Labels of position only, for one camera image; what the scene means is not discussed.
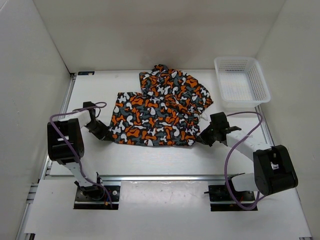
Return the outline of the blue label sticker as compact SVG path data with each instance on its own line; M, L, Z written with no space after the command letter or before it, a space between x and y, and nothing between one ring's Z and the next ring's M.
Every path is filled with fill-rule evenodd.
M95 74L95 71L79 71L78 76L92 76Z

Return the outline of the orange camouflage shorts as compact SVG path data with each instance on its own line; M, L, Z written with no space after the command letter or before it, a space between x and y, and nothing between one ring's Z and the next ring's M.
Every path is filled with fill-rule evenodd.
M119 92L109 131L117 144L192 146L200 116L213 104L210 92L192 75L157 64L139 73L140 92Z

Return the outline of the white plastic basket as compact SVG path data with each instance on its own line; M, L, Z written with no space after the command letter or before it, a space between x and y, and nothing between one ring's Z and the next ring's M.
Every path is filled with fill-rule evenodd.
M271 100L259 62L252 57L222 56L214 59L220 96L228 111L246 111Z

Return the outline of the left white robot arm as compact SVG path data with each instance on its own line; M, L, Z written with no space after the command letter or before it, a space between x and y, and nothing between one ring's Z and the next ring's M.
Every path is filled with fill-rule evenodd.
M76 178L75 184L79 190L95 201L109 197L110 193L99 173L81 162L85 155L82 128L86 128L100 141L112 142L110 128L98 119L100 114L96 113L106 106L107 103L104 101L86 101L82 108L52 115L47 123L47 149L50 160L67 168Z

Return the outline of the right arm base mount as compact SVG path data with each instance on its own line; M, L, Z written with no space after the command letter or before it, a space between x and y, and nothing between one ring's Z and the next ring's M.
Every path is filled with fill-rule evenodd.
M231 197L223 175L205 175L208 187L204 194L208 195L211 212L240 212L244 211ZM257 195L253 191L241 191L234 193L235 199L244 207L253 205Z

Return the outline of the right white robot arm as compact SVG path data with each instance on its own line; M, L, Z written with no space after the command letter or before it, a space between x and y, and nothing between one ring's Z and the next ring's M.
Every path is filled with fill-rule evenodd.
M252 137L250 132L230 126L224 112L210 115L210 123L197 137L197 142L208 146L219 142L230 147L224 163L225 172L235 150L253 162L252 173L224 175L224 193L230 200L238 199L246 191L269 196L298 186L298 177L288 149L284 145L263 143Z

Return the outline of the aluminium right rail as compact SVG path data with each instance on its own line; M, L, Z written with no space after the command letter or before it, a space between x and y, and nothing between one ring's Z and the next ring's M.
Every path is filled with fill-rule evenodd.
M255 107L255 111L259 113L262 117L262 123L261 123L261 130L263 137L265 139L265 142L272 146L278 146L278 145L284 145L282 141L280 141L271 131L270 125L267 122L267 118L264 114L264 111L261 107L261 105L258 105Z

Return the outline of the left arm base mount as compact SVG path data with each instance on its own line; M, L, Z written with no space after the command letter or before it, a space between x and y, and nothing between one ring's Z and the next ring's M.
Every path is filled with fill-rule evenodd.
M105 185L107 192L96 185L80 187L77 185L73 208L75 210L118 210L121 186Z

